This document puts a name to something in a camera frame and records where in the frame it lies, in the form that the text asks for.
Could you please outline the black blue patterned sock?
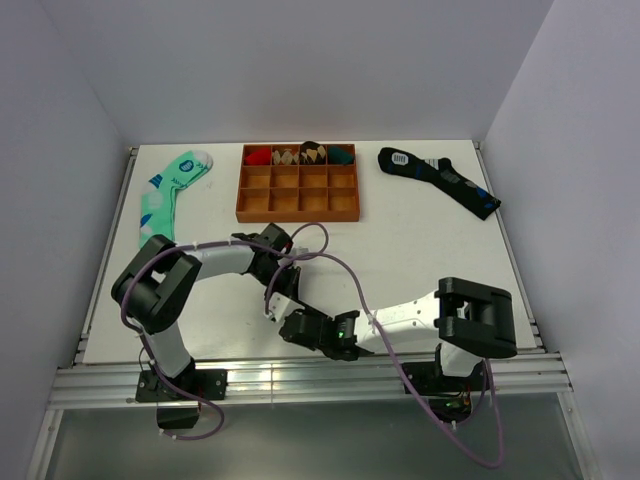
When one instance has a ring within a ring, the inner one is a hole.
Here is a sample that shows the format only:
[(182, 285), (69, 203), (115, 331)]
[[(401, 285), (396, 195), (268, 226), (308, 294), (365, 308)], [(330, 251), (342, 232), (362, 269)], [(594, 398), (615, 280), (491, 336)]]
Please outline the black blue patterned sock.
[(384, 147), (377, 159), (384, 173), (429, 183), (481, 220), (501, 206), (498, 198), (460, 174), (449, 158), (421, 159), (410, 152)]

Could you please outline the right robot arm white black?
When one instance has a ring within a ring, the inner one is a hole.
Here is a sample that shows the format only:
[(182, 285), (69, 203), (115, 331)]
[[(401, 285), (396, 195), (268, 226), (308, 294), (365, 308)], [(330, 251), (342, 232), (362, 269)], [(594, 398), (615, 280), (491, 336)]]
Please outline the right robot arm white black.
[(436, 343), (430, 362), (408, 362), (402, 371), (422, 396), (479, 391), (486, 385), (485, 359), (517, 355), (511, 294), (455, 277), (416, 300), (375, 310), (330, 317), (295, 296), (274, 293), (268, 317), (280, 324), (288, 343), (319, 351), (335, 361), (357, 361), (386, 350), (376, 320), (389, 343)]

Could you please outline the brown wooden compartment tray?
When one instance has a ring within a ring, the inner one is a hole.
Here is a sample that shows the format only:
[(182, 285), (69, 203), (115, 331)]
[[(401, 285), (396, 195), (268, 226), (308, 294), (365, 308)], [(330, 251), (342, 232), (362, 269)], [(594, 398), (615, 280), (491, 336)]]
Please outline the brown wooden compartment tray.
[(302, 143), (245, 144), (242, 150), (236, 219), (240, 223), (357, 222), (360, 198), (356, 148), (337, 145), (355, 156), (352, 165), (247, 166), (252, 151), (275, 146), (300, 147)]

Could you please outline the mint green patterned sock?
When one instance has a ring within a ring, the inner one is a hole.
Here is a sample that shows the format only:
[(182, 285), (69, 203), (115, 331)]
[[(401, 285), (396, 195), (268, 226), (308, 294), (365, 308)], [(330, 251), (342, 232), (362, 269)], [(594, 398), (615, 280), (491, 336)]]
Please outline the mint green patterned sock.
[(212, 166), (213, 159), (208, 153), (189, 150), (148, 180), (141, 194), (139, 247), (158, 234), (174, 240), (178, 193), (206, 175)]

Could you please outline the beige argyle rolled sock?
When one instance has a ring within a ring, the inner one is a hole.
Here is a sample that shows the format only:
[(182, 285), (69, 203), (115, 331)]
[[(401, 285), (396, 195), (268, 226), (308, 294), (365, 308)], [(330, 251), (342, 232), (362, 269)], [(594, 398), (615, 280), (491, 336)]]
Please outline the beige argyle rolled sock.
[(299, 164), (299, 148), (291, 146), (275, 146), (272, 149), (273, 165), (298, 165)]

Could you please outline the teal rolled sock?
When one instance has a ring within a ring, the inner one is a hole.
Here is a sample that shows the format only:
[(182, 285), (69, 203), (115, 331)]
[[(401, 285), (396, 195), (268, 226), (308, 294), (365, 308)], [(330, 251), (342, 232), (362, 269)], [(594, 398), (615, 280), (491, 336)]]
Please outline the teal rolled sock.
[(327, 152), (327, 162), (331, 165), (352, 165), (354, 163), (355, 156), (337, 145), (330, 145)]

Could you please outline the aluminium table frame rail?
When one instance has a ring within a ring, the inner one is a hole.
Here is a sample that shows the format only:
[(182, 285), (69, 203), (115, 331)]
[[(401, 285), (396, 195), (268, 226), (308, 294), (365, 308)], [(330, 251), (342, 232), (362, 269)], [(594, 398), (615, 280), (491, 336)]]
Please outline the aluminium table frame rail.
[[(115, 338), (106, 323), (106, 285), (122, 256), (129, 250), (127, 235), (136, 205), (135, 186), (183, 151), (180, 144), (140, 145), (130, 155), (108, 244), (82, 330), (73, 365), (56, 373), (47, 409), (55, 421), (69, 411), (120, 409), (134, 406), (133, 344), (125, 341), (118, 359), (106, 362), (97, 356), (103, 338)], [(515, 320), (519, 352), (511, 360), (495, 361), (497, 390), (505, 396), (551, 394), (560, 411), (579, 477), (598, 479), (602, 472), (580, 416), (573, 385), (562, 356), (551, 353), (540, 336), (537, 322), (500, 214), (487, 221), (468, 217), (465, 225), (488, 235), (484, 247), (466, 250), (458, 260), (465, 273), (478, 268), (493, 274), (515, 290)], [(250, 341), (217, 350), (204, 361), (205, 368), (224, 368), (230, 384), (230, 405), (398, 400), (400, 380), (390, 360), (377, 356), (361, 365), (336, 365), (285, 347), (270, 347), (254, 354)]]

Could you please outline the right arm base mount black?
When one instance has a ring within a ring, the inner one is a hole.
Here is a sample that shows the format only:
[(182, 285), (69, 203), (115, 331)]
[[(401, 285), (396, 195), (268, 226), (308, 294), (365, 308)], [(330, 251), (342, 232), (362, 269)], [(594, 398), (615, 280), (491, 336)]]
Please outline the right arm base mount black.
[(450, 425), (469, 420), (489, 390), (483, 362), (476, 364), (467, 377), (445, 376), (436, 361), (405, 362), (401, 367), (416, 392), (427, 399), (435, 416)]

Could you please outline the red rolled sock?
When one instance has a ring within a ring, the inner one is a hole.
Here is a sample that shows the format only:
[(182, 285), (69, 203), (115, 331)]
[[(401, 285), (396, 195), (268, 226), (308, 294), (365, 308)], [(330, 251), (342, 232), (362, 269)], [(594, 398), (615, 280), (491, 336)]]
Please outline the red rolled sock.
[(271, 164), (270, 149), (263, 148), (252, 151), (245, 157), (244, 164), (247, 166), (269, 166)]

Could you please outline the dark brown argyle rolled sock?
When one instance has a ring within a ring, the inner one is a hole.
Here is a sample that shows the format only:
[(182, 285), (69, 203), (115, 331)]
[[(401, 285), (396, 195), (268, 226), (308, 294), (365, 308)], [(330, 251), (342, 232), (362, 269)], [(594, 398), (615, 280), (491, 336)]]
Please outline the dark brown argyle rolled sock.
[(306, 141), (299, 147), (300, 165), (324, 165), (327, 162), (327, 149), (314, 141)]

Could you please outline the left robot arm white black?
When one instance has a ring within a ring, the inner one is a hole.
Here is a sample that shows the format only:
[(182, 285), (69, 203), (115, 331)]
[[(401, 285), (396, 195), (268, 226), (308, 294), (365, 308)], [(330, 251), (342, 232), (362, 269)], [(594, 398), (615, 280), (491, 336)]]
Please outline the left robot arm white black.
[(150, 347), (164, 393), (183, 399), (204, 388), (178, 326), (193, 285), (237, 273), (268, 286), (280, 259), (292, 248), (292, 237), (274, 223), (260, 233), (236, 233), (218, 247), (200, 250), (179, 249), (161, 234), (147, 240), (113, 284), (111, 297), (125, 308), (127, 326)]

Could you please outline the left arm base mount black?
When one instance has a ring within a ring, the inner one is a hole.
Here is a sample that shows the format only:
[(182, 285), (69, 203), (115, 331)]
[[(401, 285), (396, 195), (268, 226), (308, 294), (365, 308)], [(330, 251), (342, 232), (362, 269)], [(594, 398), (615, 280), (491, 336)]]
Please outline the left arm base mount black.
[[(208, 401), (223, 400), (226, 396), (227, 371), (225, 369), (187, 368), (175, 379), (168, 381), (176, 388)], [(153, 370), (140, 373), (135, 394), (137, 403), (156, 404), (156, 423), (164, 431), (192, 429), (203, 409), (198, 402), (194, 407), (162, 407), (164, 403), (187, 401), (189, 397), (167, 386)]]

